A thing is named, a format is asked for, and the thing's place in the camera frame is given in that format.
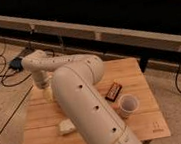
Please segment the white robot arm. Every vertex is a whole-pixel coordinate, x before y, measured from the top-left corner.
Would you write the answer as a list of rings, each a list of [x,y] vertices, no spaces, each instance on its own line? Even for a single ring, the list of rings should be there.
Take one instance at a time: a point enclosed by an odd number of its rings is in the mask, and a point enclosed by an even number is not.
[[[23,58],[21,65],[32,73],[38,88],[52,87],[55,100],[87,144],[142,144],[95,89],[104,74],[98,56],[50,58],[39,50]]]

